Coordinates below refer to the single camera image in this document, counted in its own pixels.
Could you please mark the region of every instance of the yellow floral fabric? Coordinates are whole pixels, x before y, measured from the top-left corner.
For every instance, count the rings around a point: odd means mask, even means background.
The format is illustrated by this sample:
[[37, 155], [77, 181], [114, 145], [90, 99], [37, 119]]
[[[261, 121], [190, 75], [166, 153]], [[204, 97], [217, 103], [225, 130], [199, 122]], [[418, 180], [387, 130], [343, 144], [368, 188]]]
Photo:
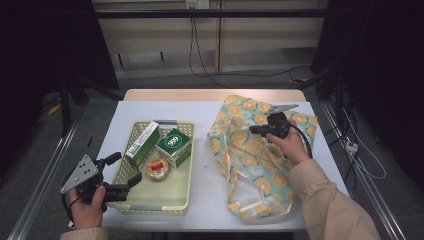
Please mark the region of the yellow floral fabric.
[[[271, 105], [238, 95], [230, 95], [223, 103], [208, 133], [215, 160], [230, 184], [228, 208], [242, 219], [260, 219], [289, 212], [293, 190], [286, 175], [294, 164], [274, 144], [249, 126], [266, 125], [266, 111]], [[295, 111], [285, 112], [296, 121], [311, 147], [317, 119]], [[249, 179], [262, 193], [262, 200], [246, 207], [233, 200], [237, 177]]]

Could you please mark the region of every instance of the beige sleeve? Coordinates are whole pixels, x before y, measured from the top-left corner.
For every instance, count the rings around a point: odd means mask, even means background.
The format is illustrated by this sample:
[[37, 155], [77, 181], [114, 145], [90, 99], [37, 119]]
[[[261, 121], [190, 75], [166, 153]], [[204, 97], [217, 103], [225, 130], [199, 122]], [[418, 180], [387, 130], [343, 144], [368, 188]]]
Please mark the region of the beige sleeve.
[[85, 228], [62, 234], [60, 240], [106, 240], [108, 233], [105, 228]]
[[380, 239], [368, 213], [337, 189], [316, 160], [296, 165], [288, 178], [302, 201], [310, 239]]

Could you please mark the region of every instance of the person's hand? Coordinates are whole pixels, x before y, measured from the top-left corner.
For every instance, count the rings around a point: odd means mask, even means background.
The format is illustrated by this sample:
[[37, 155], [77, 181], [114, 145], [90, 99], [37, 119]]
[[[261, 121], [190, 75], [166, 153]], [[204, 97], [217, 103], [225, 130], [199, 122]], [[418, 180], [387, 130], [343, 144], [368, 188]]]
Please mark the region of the person's hand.
[[75, 229], [100, 227], [103, 221], [102, 202], [106, 194], [106, 188], [99, 186], [94, 193], [91, 204], [86, 204], [79, 198], [75, 188], [69, 190], [69, 200], [74, 204], [71, 206]]
[[[295, 121], [289, 120], [289, 122], [296, 126]], [[291, 159], [296, 165], [310, 159], [302, 142], [302, 137], [296, 129], [291, 127], [285, 139], [270, 133], [268, 133], [266, 137], [269, 141], [280, 147], [284, 155]]]

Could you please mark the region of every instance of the green and white box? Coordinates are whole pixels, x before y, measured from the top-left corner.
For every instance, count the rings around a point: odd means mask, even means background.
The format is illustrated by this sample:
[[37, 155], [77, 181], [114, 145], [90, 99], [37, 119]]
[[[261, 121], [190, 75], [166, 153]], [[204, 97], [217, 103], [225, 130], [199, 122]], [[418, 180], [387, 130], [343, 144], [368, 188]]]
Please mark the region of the green and white box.
[[190, 148], [191, 139], [175, 128], [156, 143], [159, 156], [174, 168], [178, 168], [190, 156]]
[[160, 139], [159, 124], [149, 123], [140, 136], [135, 140], [125, 155], [131, 159], [131, 165], [140, 166], [152, 153], [155, 144]]

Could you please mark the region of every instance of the plastic basket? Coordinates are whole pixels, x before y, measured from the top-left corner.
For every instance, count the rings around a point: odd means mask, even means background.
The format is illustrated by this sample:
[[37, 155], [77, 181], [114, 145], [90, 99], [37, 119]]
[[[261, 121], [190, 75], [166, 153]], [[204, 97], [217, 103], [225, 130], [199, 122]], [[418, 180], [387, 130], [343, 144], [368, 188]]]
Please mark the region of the plastic basket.
[[[178, 169], [171, 167], [169, 175], [161, 182], [154, 182], [146, 175], [145, 165], [153, 158], [159, 157], [157, 151], [153, 149], [150, 156], [139, 166], [142, 173], [142, 180], [136, 186], [131, 188], [127, 201], [110, 202], [108, 206], [118, 209], [124, 213], [141, 212], [166, 212], [166, 213], [184, 213], [189, 203], [190, 181], [193, 163], [194, 132], [195, 124], [189, 121], [171, 121], [171, 120], [152, 120], [159, 123], [161, 136], [165, 136], [173, 128], [178, 129], [188, 137], [192, 142], [190, 156], [184, 161]], [[131, 130], [124, 152], [129, 149], [131, 144], [138, 138], [143, 130], [152, 121], [135, 122]], [[133, 166], [129, 164], [124, 155], [120, 165], [113, 178], [113, 184], [125, 184], [133, 173]]]

